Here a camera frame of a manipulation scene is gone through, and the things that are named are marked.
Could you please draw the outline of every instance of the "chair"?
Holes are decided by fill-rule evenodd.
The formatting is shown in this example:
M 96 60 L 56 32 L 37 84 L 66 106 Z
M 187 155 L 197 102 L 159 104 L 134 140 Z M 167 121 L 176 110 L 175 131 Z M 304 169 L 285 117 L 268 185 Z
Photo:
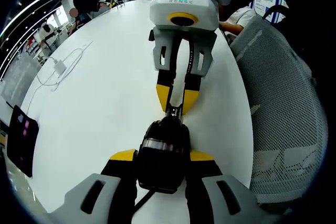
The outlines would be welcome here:
M 117 9 L 119 8 L 119 6 L 121 7 L 122 5 L 125 6 L 125 2 L 124 2 L 124 0 L 123 0 L 123 1 L 119 1 L 119 2 L 117 2 Z
M 327 119 L 310 68 L 258 15 L 231 44 L 250 108 L 254 160 L 250 189 L 259 203 L 297 199 L 323 161 Z

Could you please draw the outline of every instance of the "charging cable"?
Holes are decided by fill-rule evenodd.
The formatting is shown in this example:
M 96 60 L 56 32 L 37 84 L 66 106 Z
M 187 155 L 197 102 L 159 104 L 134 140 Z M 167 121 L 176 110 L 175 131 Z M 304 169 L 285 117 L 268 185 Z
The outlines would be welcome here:
M 69 74 L 73 71 L 73 69 L 75 68 L 75 66 L 78 64 L 78 62 L 80 61 L 80 59 L 82 58 L 83 56 L 83 53 L 84 51 L 92 44 L 93 41 L 91 41 L 87 46 L 84 47 L 84 49 L 82 48 L 76 48 L 75 50 L 73 50 L 70 54 L 68 54 L 65 59 L 63 61 L 66 61 L 66 59 L 68 59 L 75 51 L 77 50 L 80 50 L 80 54 L 77 56 L 77 58 L 71 63 L 71 65 L 67 68 L 63 61 L 62 60 L 56 60 L 55 58 L 53 57 L 49 57 L 48 59 L 52 59 L 54 61 L 54 72 L 52 72 L 52 74 L 48 77 L 48 79 L 45 81 L 45 82 L 42 82 L 39 78 L 38 75 L 36 75 L 36 78 L 38 80 L 38 82 L 40 83 L 40 86 L 35 90 L 30 102 L 29 102 L 29 105 L 28 105 L 28 109 L 27 109 L 27 112 L 26 114 L 28 115 L 28 112 L 29 112 L 29 108 L 30 108 L 30 105 L 32 103 L 32 100 L 34 99 L 34 96 L 37 92 L 37 90 L 39 90 L 41 87 L 43 86 L 47 86 L 47 87 L 51 87 L 51 86 L 56 86 L 56 88 L 53 90 L 53 91 L 56 91 L 58 86 L 60 85 L 60 83 L 65 80 L 65 78 L 67 78 L 69 76 Z M 47 82 L 49 81 L 49 79 L 54 75 L 54 73 L 57 72 L 60 76 L 62 74 L 64 74 L 64 76 L 59 80 L 57 81 L 56 83 L 53 83 L 53 84 L 47 84 Z

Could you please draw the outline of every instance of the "black cable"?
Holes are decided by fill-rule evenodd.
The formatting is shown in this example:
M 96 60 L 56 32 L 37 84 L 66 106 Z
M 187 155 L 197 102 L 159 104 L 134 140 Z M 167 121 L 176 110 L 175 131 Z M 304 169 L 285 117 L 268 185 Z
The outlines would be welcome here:
M 154 194 L 155 191 L 149 190 L 149 192 L 140 199 L 140 201 L 134 206 L 133 216 Z

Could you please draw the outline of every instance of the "white shirt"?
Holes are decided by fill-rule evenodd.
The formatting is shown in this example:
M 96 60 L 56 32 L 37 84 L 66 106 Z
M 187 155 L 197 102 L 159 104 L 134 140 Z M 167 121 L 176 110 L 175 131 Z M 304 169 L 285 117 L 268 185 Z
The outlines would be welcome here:
M 226 22 L 232 25 L 241 25 L 242 27 L 245 27 L 255 15 L 256 13 L 254 10 L 248 6 L 245 6 L 234 12 Z M 225 35 L 229 40 L 229 44 L 237 37 L 228 31 L 225 32 Z
M 40 38 L 41 40 L 45 39 L 49 34 L 52 34 L 54 31 L 55 31 L 55 28 L 53 27 L 53 25 L 51 24 L 48 24 L 49 28 L 50 28 L 50 32 L 46 32 L 43 27 L 41 27 L 40 29 L 40 32 L 39 32 L 39 35 L 40 35 Z M 55 39 L 53 39 L 52 37 L 47 39 L 46 43 L 48 43 L 48 45 L 51 45 L 52 42 L 54 41 Z

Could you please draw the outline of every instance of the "window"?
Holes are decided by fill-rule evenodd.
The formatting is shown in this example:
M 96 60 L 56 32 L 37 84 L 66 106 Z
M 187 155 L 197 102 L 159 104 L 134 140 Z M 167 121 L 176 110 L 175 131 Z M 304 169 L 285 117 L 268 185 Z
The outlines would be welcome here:
M 58 27 L 56 21 L 55 21 L 55 18 L 53 15 L 51 15 L 48 19 L 47 19 L 47 23 L 48 24 L 51 24 L 52 26 L 54 27 Z
M 61 25 L 64 25 L 65 23 L 69 22 L 67 14 L 65 13 L 65 10 L 62 5 L 58 10 L 56 10 L 56 15 L 58 16 L 58 20 L 61 23 Z

